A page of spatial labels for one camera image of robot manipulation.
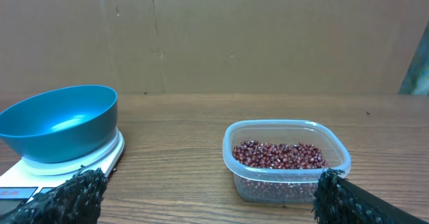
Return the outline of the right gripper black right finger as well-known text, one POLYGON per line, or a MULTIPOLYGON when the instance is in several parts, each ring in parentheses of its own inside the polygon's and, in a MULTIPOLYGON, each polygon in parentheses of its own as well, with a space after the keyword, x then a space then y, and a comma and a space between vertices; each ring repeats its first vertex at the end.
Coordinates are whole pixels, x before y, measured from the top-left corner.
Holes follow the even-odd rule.
POLYGON ((328 169, 318 179, 312 202, 318 224, 428 224, 328 169))

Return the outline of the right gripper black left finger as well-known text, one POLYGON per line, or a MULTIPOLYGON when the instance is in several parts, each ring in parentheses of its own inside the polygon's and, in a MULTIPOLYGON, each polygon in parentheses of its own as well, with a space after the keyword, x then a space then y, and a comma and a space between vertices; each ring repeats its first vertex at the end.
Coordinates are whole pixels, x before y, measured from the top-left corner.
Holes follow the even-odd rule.
POLYGON ((79 170, 71 179, 1 217, 5 224, 96 224, 108 178, 96 170, 79 170))

